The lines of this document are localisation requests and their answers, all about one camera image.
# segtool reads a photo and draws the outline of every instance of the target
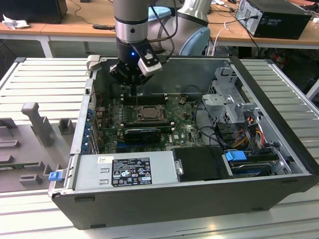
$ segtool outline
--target warning label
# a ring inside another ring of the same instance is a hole
[[[152,184],[150,158],[128,158],[113,160],[113,187],[145,184]]]

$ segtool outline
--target red wire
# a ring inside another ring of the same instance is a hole
[[[238,135],[239,135],[241,132],[244,132],[244,130],[238,131],[238,133],[236,134],[236,142],[237,142],[237,140],[238,140]]]

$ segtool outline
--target desk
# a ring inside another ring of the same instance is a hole
[[[89,51],[87,42],[115,42],[115,32],[93,29],[91,24],[86,23],[83,19],[75,15],[75,11],[79,9],[75,4],[77,3],[82,7],[77,14],[83,17],[87,22],[114,25],[113,6],[108,0],[92,0],[90,3],[81,3],[80,0],[72,1],[66,0],[68,12],[62,24],[34,23],[31,24],[31,28],[18,30],[11,30],[1,25],[0,38],[38,40],[42,45],[46,57],[54,56],[50,49],[50,41],[86,42],[85,47],[87,52]],[[208,16],[209,21],[225,22],[234,20],[234,17],[228,13],[218,13],[214,12],[210,14]],[[228,27],[230,31],[225,30],[219,35],[218,45],[255,46],[245,28],[240,23],[230,23]],[[219,30],[223,28],[223,25],[209,24],[209,28],[212,38],[215,39]],[[314,24],[312,21],[309,22],[299,40],[271,38],[254,38],[254,40],[260,47],[319,49],[319,25]]]

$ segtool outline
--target white cable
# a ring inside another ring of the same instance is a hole
[[[221,30],[219,31],[219,33],[217,34],[217,36],[216,36],[216,39],[215,39],[215,42],[214,42],[214,46],[213,46],[213,52],[211,53],[211,54],[212,54],[212,56],[214,56],[214,55],[215,55],[216,42],[217,42],[217,39],[218,39],[219,34],[220,34],[223,30],[229,30],[229,28],[226,26],[226,22],[224,22],[224,28],[223,28],[223,29],[221,29]]]
[[[233,23],[233,22],[238,22],[238,21],[241,21],[241,20],[247,20],[247,18],[244,17],[244,18],[238,19],[237,21],[231,21],[231,22],[226,21],[226,22],[224,22],[224,28],[221,29],[221,30],[219,31],[219,33],[217,34],[217,36],[216,36],[216,39],[215,39],[215,42],[214,42],[214,46],[213,46],[212,56],[214,56],[214,54],[215,54],[216,43],[217,43],[217,38],[218,38],[219,34],[220,34],[223,30],[229,30],[229,31],[230,31],[230,29],[226,26],[226,24],[228,24],[228,23]]]

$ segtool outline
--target computer case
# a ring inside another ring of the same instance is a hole
[[[3,14],[15,20],[60,24],[68,11],[65,0],[9,0],[0,1]]]
[[[236,18],[254,37],[299,39],[311,14],[285,0],[241,0]]]

